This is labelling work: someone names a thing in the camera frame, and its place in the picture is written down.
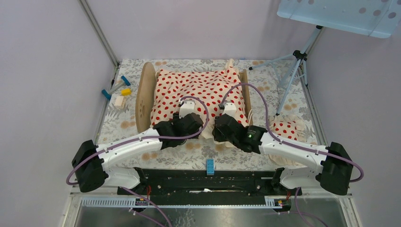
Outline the wooden pet bed frame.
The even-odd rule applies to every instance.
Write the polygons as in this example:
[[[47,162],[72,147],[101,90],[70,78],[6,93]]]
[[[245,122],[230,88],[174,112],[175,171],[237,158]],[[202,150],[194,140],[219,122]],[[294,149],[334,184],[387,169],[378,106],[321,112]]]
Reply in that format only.
[[[239,79],[242,83],[248,83],[247,70],[239,72]],[[142,68],[139,87],[137,90],[137,97],[135,103],[135,117],[138,132],[144,132],[150,125],[150,114],[154,104],[154,90],[156,87],[156,70],[151,62],[146,62]],[[243,85],[243,98],[245,103],[245,116],[250,125],[253,124],[252,120],[252,107],[249,94],[249,88]]]

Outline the yellow toy block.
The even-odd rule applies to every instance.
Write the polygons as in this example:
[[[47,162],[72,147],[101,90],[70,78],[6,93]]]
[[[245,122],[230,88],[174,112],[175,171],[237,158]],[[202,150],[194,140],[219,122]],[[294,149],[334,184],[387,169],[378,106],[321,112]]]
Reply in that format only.
[[[122,96],[128,96],[128,95],[130,95],[131,93],[132,93],[132,91],[131,91],[130,88],[126,88],[126,89],[123,89],[123,90],[121,91],[121,95],[122,95]]]

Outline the small strawberry print pillow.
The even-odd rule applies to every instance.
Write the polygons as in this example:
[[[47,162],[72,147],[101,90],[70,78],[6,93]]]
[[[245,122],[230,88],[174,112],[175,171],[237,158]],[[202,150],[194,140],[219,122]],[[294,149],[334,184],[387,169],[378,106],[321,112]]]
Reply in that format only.
[[[306,142],[304,133],[305,123],[301,118],[295,115],[269,117],[269,127],[272,132],[278,136],[300,142]],[[274,164],[279,166],[303,167],[302,164],[281,156],[269,155],[269,158]]]

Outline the grey tripod stand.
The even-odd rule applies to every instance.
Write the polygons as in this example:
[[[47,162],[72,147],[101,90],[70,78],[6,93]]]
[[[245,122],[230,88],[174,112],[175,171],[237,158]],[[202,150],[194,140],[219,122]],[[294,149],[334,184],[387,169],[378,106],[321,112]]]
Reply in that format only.
[[[306,87],[308,86],[307,70],[306,70],[306,61],[308,59],[307,50],[309,50],[313,46],[315,41],[317,41],[317,38],[322,32],[322,30],[323,26],[316,25],[314,31],[312,32],[311,36],[306,41],[304,47],[301,50],[294,50],[292,54],[288,54],[273,60],[268,60],[259,65],[249,67],[248,69],[249,71],[268,65],[270,65],[273,68],[274,73],[277,76],[279,82],[277,88],[281,88],[284,90],[283,97],[280,100],[276,110],[277,116],[281,114],[281,110],[284,107],[285,100],[289,94],[290,88],[294,80],[296,79],[304,80],[304,85]],[[278,74],[277,69],[275,67],[275,63],[281,60],[288,60],[290,57],[293,58],[293,62],[289,67],[289,69],[287,70],[287,72],[284,75]]]

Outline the blue toy brick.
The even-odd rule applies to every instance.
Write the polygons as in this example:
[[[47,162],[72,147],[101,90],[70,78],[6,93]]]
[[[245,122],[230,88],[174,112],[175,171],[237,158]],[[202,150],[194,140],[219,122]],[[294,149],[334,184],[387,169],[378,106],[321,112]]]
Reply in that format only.
[[[207,176],[213,176],[215,174],[215,162],[213,159],[206,160],[206,174]]]

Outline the beige wooden toy block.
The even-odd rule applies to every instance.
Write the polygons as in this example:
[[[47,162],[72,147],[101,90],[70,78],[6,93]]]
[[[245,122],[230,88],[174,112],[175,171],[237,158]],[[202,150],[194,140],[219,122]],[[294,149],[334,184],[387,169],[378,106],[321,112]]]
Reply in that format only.
[[[125,96],[117,96],[114,102],[114,107],[117,109],[123,109],[125,106],[126,98]]]

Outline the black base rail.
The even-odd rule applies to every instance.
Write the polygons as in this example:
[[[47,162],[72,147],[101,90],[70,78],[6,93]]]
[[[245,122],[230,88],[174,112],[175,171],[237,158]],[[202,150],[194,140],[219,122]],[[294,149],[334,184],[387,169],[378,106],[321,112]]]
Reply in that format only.
[[[132,191],[159,206],[264,205],[266,196],[286,199],[297,193],[282,186],[274,171],[136,170],[140,183]]]

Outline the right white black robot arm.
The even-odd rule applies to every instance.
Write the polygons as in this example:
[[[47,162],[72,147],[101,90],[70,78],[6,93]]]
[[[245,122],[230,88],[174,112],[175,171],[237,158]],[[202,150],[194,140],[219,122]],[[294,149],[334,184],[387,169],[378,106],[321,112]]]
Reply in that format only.
[[[276,155],[302,164],[302,168],[276,170],[271,188],[278,195],[317,186],[336,195],[348,193],[354,162],[339,143],[321,146],[290,141],[262,127],[243,126],[227,114],[215,118],[212,134],[215,141],[229,142],[244,152]]]

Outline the floral table mat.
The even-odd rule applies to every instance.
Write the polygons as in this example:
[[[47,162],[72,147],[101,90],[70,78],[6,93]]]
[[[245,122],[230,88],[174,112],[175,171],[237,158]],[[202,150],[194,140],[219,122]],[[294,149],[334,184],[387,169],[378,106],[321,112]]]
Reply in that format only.
[[[132,94],[126,99],[123,109],[114,107],[111,101],[105,113],[97,143],[109,143],[137,134],[135,103],[141,71],[145,59],[124,59],[121,62],[118,75],[125,76],[131,83]],[[215,71],[226,65],[226,60],[152,60],[156,70],[166,68],[179,71]],[[259,60],[234,60],[234,66],[239,70],[259,65]],[[284,75],[291,66],[291,60],[275,63],[278,74]],[[248,81],[257,90],[250,89],[251,107],[254,125],[263,127],[269,117],[273,117],[282,98],[283,90],[277,88],[278,79],[271,66],[262,66],[247,72]],[[322,144],[323,140],[316,131],[312,110],[306,99],[303,83],[293,82],[289,94],[281,110],[281,116],[295,115],[305,123],[306,143]],[[189,140],[184,145],[162,151],[143,153],[123,161],[120,167],[141,167],[158,169],[199,169],[206,167],[206,160],[213,159],[216,170],[274,170],[279,165],[274,164],[268,156],[245,153],[236,148],[216,144],[213,140]]]

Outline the light blue perforated tray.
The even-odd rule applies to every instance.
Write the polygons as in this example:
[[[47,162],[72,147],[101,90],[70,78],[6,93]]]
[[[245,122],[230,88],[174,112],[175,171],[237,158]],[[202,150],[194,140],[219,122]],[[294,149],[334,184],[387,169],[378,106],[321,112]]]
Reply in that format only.
[[[282,0],[277,15],[327,28],[389,38],[401,21],[399,0]]]

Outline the large strawberry print cushion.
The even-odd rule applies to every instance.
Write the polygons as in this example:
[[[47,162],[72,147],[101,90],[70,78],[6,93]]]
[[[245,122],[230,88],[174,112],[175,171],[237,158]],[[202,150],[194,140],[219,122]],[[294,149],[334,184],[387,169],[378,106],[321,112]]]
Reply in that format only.
[[[240,86],[241,82],[248,81],[248,77],[244,70],[240,71],[233,63],[233,60],[229,60],[224,67],[215,71],[179,71],[166,68],[156,70],[150,125],[171,120],[173,114],[179,111],[180,99],[193,96],[203,102],[195,102],[194,112],[203,121],[209,118],[206,129],[201,133],[203,138],[213,138],[214,119],[223,113],[218,106],[222,100],[233,103],[236,107],[234,118],[243,126],[248,126],[249,92]]]

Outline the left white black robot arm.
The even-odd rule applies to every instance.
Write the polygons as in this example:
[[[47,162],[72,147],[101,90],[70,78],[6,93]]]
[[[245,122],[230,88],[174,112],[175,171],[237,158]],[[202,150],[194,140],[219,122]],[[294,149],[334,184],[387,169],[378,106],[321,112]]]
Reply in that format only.
[[[190,113],[169,121],[162,121],[135,136],[108,144],[95,145],[92,140],[83,142],[71,164],[76,185],[83,193],[102,186],[125,187],[142,194],[147,187],[144,176],[134,168],[116,165],[136,155],[174,148],[196,138],[204,128],[198,114]]]

